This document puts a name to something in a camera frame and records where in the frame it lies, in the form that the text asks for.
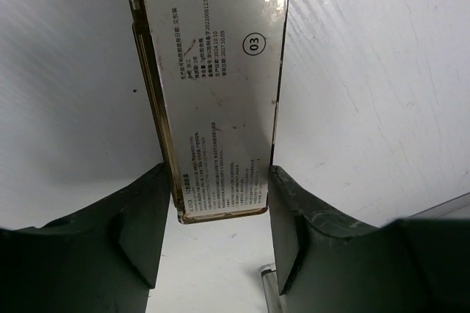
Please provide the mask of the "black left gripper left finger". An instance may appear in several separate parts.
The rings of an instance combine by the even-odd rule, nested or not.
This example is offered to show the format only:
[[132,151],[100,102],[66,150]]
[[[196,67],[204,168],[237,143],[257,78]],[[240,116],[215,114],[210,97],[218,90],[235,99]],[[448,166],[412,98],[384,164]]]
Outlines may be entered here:
[[1,230],[3,312],[144,312],[170,204],[164,165],[40,228]]

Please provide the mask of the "beige clear makeup compact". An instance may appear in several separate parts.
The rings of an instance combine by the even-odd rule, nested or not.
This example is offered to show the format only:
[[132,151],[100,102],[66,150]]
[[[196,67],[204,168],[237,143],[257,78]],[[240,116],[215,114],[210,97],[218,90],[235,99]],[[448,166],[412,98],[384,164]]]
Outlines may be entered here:
[[268,207],[289,0],[129,0],[183,224]]

